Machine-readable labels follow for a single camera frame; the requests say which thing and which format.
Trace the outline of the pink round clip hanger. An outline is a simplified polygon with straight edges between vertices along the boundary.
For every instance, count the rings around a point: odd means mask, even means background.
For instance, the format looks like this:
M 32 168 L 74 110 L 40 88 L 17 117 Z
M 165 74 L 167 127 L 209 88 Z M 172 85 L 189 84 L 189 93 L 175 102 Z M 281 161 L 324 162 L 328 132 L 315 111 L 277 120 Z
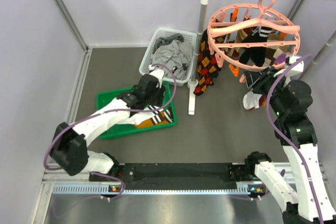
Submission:
M 215 55 L 218 66 L 221 68 L 225 61 L 249 71 L 262 71 L 264 67 L 242 64 L 230 56 L 231 51 L 250 47 L 291 47 L 290 53 L 296 54 L 300 48 L 300 27 L 294 25 L 287 17 L 272 9 L 276 0 L 271 0 L 268 6 L 263 6 L 263 0 L 257 4 L 235 4 L 218 10 L 208 23 L 208 44 L 211 53 Z M 270 27 L 273 33 L 268 36 L 267 42 L 242 43 L 229 42 L 231 34 L 239 34 L 246 29 L 255 27 Z

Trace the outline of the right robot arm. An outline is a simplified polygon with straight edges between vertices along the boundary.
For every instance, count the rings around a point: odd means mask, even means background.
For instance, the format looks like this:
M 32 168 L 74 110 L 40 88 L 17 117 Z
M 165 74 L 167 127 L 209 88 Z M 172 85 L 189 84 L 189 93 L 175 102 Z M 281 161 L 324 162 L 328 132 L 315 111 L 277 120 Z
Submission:
M 287 80 L 287 71 L 267 68 L 245 71 L 252 94 L 266 97 L 269 122 L 287 155 L 295 188 L 276 171 L 268 155 L 253 152 L 245 159 L 245 174 L 260 179 L 277 201 L 284 223 L 335 223 L 335 209 L 329 200 L 318 161 L 318 140 L 307 110 L 313 103 L 310 86 L 301 80 Z

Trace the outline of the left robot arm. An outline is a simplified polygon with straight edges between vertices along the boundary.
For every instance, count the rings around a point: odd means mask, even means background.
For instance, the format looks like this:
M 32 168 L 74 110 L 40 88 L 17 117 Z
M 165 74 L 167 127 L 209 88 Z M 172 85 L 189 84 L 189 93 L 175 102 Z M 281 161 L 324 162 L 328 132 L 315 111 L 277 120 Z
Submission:
M 96 153 L 88 146 L 99 135 L 116 124 L 140 125 L 163 111 L 165 86 L 163 70 L 154 70 L 141 77 L 131 90 L 120 93 L 88 119 L 68 125 L 59 124 L 50 157 L 70 176 L 82 171 L 101 173 L 107 180 L 119 174 L 119 162 L 108 153 Z

